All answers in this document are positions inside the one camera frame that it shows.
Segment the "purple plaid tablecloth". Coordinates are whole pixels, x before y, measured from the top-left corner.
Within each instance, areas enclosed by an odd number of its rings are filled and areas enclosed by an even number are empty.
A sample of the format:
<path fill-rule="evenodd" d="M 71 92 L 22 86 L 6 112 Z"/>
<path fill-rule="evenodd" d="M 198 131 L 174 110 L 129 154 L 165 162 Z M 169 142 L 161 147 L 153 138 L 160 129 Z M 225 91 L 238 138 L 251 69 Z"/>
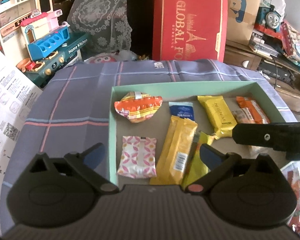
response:
<path fill-rule="evenodd" d="M 23 126 L 6 168 L 0 196 L 2 232 L 13 226 L 7 194 L 39 152 L 61 157 L 108 142 L 111 89 L 114 86 L 183 81 L 257 82 L 287 122 L 295 116 L 261 74 L 215 60 L 77 63 L 59 70 L 44 88 Z"/>

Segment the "mint green cardboard box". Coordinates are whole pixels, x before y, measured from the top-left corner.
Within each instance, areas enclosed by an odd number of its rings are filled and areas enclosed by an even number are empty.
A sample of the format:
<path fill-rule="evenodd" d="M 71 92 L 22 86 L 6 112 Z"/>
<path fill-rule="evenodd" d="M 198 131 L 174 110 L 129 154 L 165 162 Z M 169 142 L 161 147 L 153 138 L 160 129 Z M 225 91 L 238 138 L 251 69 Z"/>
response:
<path fill-rule="evenodd" d="M 155 115 L 144 122 L 133 124 L 126 118 L 118 115 L 114 109 L 114 102 L 120 100 L 129 92 L 145 92 L 152 96 L 161 96 L 163 103 Z M 118 187 L 126 184 L 148 184 L 148 179 L 131 179 L 117 174 L 122 151 L 122 137 L 137 135 L 157 139 L 156 158 L 159 158 L 170 123 L 170 101 L 190 101 L 194 106 L 194 116 L 198 130 L 207 134 L 213 133 L 213 127 L 207 118 L 206 112 L 197 101 L 199 95 L 222 95 L 233 111 L 239 106 L 237 96 L 251 97 L 257 101 L 264 113 L 272 122 L 285 122 L 285 119 L 261 86 L 251 81 L 193 81 L 153 83 L 113 87 L 111 91 L 109 111 L 109 174 L 110 181 Z"/>

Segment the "brown cardboard box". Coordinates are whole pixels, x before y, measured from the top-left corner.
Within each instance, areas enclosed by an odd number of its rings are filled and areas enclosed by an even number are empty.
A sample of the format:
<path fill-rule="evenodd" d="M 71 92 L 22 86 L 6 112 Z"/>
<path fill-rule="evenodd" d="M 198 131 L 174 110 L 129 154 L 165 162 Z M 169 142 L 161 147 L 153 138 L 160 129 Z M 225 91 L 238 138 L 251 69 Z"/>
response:
<path fill-rule="evenodd" d="M 248 45 L 259 5 L 260 0 L 228 0 L 227 40 Z"/>

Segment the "red plush toy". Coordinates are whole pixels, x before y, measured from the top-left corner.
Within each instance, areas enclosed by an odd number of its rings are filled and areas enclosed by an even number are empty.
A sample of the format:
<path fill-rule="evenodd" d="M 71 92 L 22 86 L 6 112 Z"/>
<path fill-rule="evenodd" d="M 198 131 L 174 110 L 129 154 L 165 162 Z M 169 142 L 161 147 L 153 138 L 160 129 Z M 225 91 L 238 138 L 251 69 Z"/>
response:
<path fill-rule="evenodd" d="M 85 63 L 107 63 L 107 62 L 117 62 L 118 55 L 116 53 L 100 53 L 87 58 Z"/>

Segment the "white printed instruction sheet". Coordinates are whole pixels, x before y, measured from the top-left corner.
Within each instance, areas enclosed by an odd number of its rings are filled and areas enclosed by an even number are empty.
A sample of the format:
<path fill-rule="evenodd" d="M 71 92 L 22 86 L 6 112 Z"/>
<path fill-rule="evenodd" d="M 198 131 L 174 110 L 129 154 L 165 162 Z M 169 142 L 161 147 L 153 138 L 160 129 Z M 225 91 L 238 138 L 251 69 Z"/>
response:
<path fill-rule="evenodd" d="M 42 91 L 0 51 L 0 194 L 19 133 L 41 93 Z"/>

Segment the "yellow green snack bar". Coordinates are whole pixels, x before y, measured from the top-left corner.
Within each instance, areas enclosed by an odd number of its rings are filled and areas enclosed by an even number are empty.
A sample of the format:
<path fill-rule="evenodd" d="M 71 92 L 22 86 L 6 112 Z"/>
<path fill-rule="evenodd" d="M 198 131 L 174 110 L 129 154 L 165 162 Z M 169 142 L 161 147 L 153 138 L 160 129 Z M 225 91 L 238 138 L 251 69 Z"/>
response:
<path fill-rule="evenodd" d="M 211 146 L 214 139 L 214 136 L 208 135 L 202 131 L 195 135 L 193 141 L 194 146 L 190 152 L 186 171 L 181 184 L 183 190 L 209 172 L 209 168 L 200 159 L 200 147 L 202 144 L 208 144 Z"/>

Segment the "pink patterned snack pack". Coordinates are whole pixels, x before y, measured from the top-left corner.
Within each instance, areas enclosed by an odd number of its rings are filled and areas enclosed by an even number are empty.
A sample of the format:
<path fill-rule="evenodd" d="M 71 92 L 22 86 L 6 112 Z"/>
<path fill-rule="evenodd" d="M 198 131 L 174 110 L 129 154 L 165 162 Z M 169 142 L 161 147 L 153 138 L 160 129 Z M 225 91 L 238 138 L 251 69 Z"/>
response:
<path fill-rule="evenodd" d="M 117 174 L 132 179 L 157 176 L 155 151 L 157 139 L 138 136 L 122 137 L 122 152 Z"/>

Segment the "blue toy train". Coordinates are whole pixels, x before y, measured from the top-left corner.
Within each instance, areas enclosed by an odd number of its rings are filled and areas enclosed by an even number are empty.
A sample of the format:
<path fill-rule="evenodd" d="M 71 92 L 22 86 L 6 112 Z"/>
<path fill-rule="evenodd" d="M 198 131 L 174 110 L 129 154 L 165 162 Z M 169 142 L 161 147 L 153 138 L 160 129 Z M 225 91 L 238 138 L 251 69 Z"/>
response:
<path fill-rule="evenodd" d="M 254 29 L 267 36 L 282 40 L 280 17 L 280 14 L 275 10 L 273 5 L 270 7 L 259 7 Z"/>

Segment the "yellow wafer snack pack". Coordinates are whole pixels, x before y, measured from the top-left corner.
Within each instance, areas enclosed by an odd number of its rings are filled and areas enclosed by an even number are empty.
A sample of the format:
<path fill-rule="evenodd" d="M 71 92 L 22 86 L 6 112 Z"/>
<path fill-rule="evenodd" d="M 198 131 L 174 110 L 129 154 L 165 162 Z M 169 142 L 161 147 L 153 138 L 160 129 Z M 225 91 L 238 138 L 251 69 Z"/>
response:
<path fill-rule="evenodd" d="M 214 137 L 216 139 L 232 137 L 232 130 L 237 122 L 223 96 L 201 95 L 197 96 L 197 100 L 205 109 L 213 126 Z"/>

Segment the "red gift box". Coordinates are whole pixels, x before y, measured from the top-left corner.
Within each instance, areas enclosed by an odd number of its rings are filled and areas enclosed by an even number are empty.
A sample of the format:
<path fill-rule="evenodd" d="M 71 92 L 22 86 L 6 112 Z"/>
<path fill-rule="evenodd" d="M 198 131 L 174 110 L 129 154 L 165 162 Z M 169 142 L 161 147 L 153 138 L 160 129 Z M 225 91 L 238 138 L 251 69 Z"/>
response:
<path fill-rule="evenodd" d="M 153 60 L 224 60 L 228 0 L 154 0 Z"/>

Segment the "orange puffy snack bag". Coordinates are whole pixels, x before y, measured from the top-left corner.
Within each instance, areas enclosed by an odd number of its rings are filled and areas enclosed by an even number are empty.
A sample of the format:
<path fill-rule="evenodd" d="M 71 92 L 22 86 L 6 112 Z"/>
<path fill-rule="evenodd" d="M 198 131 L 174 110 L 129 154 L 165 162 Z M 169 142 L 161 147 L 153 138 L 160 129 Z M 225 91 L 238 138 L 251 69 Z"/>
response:
<path fill-rule="evenodd" d="M 131 123 L 140 123 L 150 119 L 159 110 L 162 103 L 161 96 L 132 91 L 120 101 L 115 101 L 114 109 L 117 114 L 125 117 Z"/>

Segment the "toy kitchen playset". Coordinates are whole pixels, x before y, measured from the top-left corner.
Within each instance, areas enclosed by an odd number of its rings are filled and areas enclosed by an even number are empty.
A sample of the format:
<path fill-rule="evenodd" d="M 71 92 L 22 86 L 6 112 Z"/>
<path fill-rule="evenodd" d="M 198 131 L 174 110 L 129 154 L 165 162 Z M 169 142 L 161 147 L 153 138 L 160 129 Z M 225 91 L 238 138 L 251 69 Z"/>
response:
<path fill-rule="evenodd" d="M 81 60 L 87 33 L 74 33 L 61 22 L 52 0 L 0 0 L 0 51 L 37 87 Z"/>

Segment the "blue white cracker pack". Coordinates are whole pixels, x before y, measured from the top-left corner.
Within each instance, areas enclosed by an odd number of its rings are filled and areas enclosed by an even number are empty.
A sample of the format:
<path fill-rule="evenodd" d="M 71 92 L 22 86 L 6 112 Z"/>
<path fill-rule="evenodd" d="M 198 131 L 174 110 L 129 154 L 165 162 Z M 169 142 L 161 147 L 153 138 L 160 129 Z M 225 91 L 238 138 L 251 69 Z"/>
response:
<path fill-rule="evenodd" d="M 194 121 L 194 109 L 192 102 L 169 102 L 170 114 Z"/>

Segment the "long yellow snack bar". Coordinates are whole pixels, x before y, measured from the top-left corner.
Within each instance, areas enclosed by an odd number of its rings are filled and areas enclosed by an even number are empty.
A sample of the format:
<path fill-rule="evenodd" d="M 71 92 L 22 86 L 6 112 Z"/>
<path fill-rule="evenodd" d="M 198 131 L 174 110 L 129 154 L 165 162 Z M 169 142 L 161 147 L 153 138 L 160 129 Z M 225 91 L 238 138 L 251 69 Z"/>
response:
<path fill-rule="evenodd" d="M 187 159 L 198 124 L 190 119 L 171 116 L 170 125 L 159 160 L 157 176 L 151 185 L 180 185 L 183 181 Z"/>

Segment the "orange white snack pack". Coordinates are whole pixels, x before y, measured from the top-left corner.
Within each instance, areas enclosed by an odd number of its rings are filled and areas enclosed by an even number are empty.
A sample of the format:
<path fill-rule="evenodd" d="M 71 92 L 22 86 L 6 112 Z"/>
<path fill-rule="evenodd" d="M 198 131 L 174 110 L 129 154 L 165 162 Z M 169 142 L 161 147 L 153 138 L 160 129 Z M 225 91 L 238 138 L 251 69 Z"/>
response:
<path fill-rule="evenodd" d="M 259 104 L 252 98 L 237 96 L 236 101 L 242 110 L 248 110 L 256 124 L 269 124 L 270 120 Z"/>

